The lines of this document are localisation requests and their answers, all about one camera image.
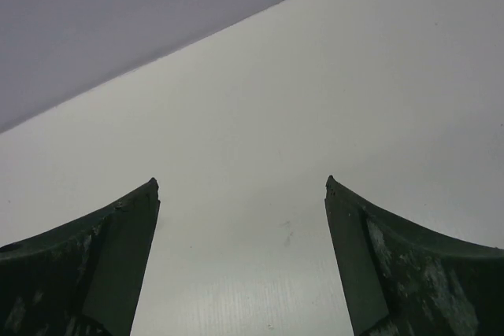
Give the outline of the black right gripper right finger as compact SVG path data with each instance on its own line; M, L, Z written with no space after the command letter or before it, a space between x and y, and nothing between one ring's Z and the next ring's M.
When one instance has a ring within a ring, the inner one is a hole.
M501 335L503 251L422 227L326 182L355 335Z

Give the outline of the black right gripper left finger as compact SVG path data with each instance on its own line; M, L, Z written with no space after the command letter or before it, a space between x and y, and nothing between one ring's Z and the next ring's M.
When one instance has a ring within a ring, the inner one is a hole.
M1 248L3 335L129 335L158 221L158 182Z

